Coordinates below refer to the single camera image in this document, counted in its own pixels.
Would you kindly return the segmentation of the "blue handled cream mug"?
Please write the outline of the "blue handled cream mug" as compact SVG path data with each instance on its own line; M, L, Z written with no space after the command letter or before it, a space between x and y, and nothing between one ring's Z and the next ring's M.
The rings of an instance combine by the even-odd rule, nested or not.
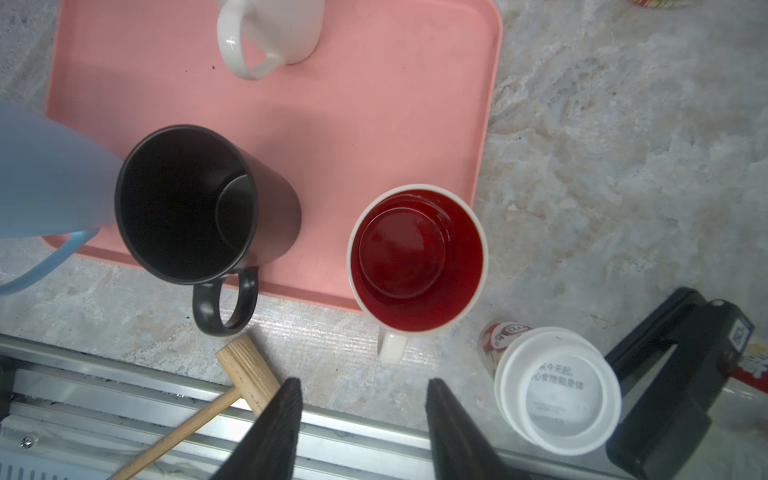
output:
M1 236L69 236L48 258L3 284L3 296L41 280L115 223L122 165L85 135L18 104L1 103Z

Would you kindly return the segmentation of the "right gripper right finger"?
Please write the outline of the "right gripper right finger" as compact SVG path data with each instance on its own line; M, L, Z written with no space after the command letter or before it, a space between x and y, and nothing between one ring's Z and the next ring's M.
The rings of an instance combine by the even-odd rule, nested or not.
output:
M428 383L425 411L436 479L530 479L504 464L442 379Z

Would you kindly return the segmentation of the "red interior white mug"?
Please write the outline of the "red interior white mug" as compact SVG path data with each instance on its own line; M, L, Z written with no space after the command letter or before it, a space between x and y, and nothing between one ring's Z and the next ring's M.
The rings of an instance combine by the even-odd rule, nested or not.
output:
M353 227L346 272L358 306L380 325L379 361L398 363L409 339L464 318L488 264L483 228L456 194L409 184L374 200Z

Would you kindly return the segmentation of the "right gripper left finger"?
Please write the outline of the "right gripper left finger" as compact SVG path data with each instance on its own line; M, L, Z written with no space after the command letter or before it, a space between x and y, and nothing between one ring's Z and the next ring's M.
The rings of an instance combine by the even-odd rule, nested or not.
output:
M302 411L300 380L288 378L212 479L292 479Z

